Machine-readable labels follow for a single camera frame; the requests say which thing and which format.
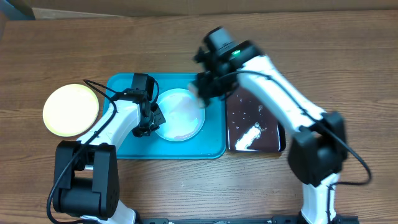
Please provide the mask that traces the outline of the light blue plate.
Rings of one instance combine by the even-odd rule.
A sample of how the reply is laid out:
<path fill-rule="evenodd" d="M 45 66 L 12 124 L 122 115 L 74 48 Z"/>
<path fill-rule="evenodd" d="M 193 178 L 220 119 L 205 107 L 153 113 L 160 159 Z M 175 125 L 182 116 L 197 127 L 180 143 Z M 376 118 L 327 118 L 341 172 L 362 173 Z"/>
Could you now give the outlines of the light blue plate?
<path fill-rule="evenodd" d="M 168 141 L 186 141 L 196 135 L 205 122 L 205 109 L 194 95 L 182 88 L 160 94 L 157 104 L 165 118 L 156 134 Z"/>

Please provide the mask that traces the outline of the yellow plate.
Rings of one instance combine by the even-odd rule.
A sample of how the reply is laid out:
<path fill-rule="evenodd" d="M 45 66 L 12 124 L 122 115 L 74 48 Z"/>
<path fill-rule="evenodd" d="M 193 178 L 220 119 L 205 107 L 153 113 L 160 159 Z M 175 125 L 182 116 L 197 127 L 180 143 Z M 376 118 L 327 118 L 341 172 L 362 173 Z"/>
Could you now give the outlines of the yellow plate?
<path fill-rule="evenodd" d="M 42 117 L 46 128 L 61 137 L 85 132 L 97 119 L 99 101 L 87 86 L 69 84 L 55 90 L 46 100 Z"/>

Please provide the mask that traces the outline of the green sponge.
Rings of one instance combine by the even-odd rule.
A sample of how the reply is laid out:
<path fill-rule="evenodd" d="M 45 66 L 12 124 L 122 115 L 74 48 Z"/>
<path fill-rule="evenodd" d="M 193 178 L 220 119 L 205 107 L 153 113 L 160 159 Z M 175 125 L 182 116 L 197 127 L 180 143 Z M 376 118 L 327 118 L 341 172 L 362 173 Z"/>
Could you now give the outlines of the green sponge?
<path fill-rule="evenodd" d="M 202 97 L 200 97 L 199 94 L 198 94 L 198 88 L 193 83 L 189 83 L 187 85 L 187 89 L 196 98 L 198 107 L 199 108 L 206 108 L 206 103 L 205 103 L 204 99 Z"/>

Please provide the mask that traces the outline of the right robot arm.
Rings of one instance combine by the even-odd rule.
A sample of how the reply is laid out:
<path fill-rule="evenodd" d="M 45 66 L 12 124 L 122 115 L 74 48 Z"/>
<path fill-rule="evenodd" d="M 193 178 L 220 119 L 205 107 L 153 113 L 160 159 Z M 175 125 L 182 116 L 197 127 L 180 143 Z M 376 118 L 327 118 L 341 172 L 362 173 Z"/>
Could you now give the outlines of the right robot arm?
<path fill-rule="evenodd" d="M 198 73 L 188 89 L 204 108 L 210 99 L 240 86 L 251 92 L 290 134 L 290 169 L 303 184 L 300 223 L 334 223 L 335 182 L 340 178 L 347 152 L 343 118 L 304 97 L 250 40 L 235 42 L 223 27 L 203 38 L 194 56 L 204 72 Z"/>

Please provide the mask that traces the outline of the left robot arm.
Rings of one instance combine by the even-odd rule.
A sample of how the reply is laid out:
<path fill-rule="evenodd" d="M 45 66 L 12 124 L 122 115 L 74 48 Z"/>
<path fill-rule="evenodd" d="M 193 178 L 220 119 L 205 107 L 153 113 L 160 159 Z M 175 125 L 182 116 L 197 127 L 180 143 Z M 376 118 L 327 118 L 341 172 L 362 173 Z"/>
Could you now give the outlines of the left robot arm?
<path fill-rule="evenodd" d="M 52 223 L 53 211 L 75 217 L 75 223 L 142 223 L 120 200 L 116 153 L 129 134 L 150 136 L 165 123 L 159 92 L 153 77 L 135 73 L 129 88 L 108 98 L 108 110 L 86 134 L 58 144 L 46 205 Z"/>

